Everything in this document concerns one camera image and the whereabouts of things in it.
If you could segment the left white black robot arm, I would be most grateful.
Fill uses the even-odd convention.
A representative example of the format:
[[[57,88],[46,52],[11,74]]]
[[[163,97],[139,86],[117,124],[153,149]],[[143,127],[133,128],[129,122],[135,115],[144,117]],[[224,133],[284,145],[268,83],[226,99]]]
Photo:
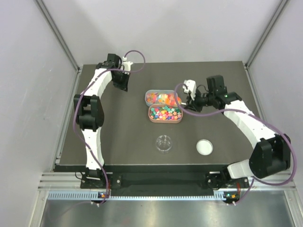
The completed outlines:
[[[107,60],[96,65],[94,75],[87,88],[73,98],[73,129],[79,126],[87,154],[85,174],[82,176],[82,188],[108,188],[108,178],[103,168],[100,133],[105,115],[101,97],[110,82],[123,91],[128,90],[131,65],[126,57],[108,54]]]

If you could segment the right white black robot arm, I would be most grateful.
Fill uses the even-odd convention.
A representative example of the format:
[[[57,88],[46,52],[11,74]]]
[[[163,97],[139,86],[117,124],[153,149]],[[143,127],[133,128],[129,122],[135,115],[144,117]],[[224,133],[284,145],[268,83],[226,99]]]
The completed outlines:
[[[253,148],[250,158],[229,164],[220,171],[219,185],[232,187],[240,178],[263,179],[289,169],[291,149],[288,136],[256,117],[237,93],[228,92],[223,76],[210,76],[206,81],[208,89],[205,93],[199,91],[194,80],[184,81],[186,112],[198,116],[203,107],[214,107],[237,126]]]

